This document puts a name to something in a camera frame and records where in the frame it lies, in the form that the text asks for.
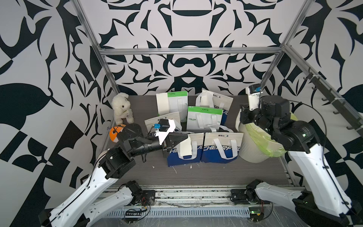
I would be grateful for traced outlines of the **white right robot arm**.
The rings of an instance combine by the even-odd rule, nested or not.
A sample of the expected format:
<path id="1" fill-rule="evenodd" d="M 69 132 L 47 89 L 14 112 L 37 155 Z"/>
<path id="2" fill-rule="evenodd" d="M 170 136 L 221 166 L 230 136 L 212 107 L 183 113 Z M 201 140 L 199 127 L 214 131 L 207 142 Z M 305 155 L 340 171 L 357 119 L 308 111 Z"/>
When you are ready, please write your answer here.
<path id="1" fill-rule="evenodd" d="M 239 122 L 253 123 L 280 143 L 297 163 L 309 188 L 288 190 L 256 179 L 246 186 L 243 201 L 269 201 L 294 211 L 311 227 L 348 227 L 362 224 L 359 202 L 351 200 L 333 174 L 325 146 L 305 121 L 291 119 L 290 102 L 280 96 L 248 96 Z"/>

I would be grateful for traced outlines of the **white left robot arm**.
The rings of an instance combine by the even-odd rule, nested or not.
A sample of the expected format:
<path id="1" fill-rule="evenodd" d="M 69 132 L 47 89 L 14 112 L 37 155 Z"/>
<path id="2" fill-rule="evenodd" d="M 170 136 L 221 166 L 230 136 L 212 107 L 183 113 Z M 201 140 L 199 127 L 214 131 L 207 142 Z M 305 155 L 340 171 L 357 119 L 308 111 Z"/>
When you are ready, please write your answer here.
<path id="1" fill-rule="evenodd" d="M 90 227 L 119 207 L 139 203 L 143 190 L 136 181 L 127 182 L 100 201 L 97 198 L 136 165 L 136 156 L 170 151 L 189 138 L 187 134 L 175 132 L 175 128 L 173 120 L 163 119 L 155 132 L 144 136 L 138 124 L 126 125 L 117 134 L 116 145 L 101 153 L 90 177 L 59 206 L 39 214 L 40 225 Z"/>

